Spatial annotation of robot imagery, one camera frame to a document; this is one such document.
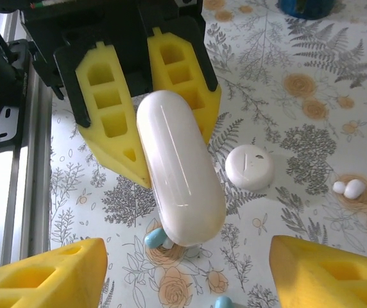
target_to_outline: round white pill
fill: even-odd
[[[267,151],[252,144],[233,149],[225,162],[228,179],[237,187],[258,191],[275,177],[275,165]]]
[[[337,194],[343,194],[346,189],[346,184],[340,181],[337,181],[333,184],[333,191]]]
[[[345,189],[345,193],[343,194],[348,199],[356,199],[360,197],[362,193],[366,190],[366,184],[358,179],[351,180]]]

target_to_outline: round white disc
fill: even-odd
[[[275,176],[275,165],[267,151],[252,144],[233,149],[225,162],[228,179],[237,187],[258,191],[267,187]]]

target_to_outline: yellow foam pad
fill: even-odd
[[[148,37],[153,90],[170,90],[191,106],[205,144],[214,131],[221,102],[221,87],[211,92],[206,84],[192,44],[172,33],[153,29]]]
[[[269,264],[282,308],[367,308],[367,257],[277,235]]]
[[[107,272],[102,239],[86,239],[0,267],[0,308],[97,307]]]
[[[151,187],[133,101],[114,47],[102,42],[85,55],[76,75],[90,116],[82,137],[104,167]]]

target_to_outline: floral tablecloth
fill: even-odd
[[[223,89],[209,151],[228,216],[200,248],[145,247],[160,224],[151,191],[97,164],[68,102],[54,101],[51,248],[105,239],[101,308],[209,308],[219,295],[237,307],[280,307],[268,262],[277,234],[367,256],[367,190],[356,202],[330,190],[338,178],[367,184],[367,1],[338,1],[322,21],[290,18],[276,2],[204,0],[205,44]],[[275,159],[275,181],[259,194],[225,175],[240,144]]]

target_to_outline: metal frame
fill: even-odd
[[[8,42],[26,39],[18,12],[0,16]],[[0,150],[0,266],[49,249],[52,91],[31,66],[22,146]]]

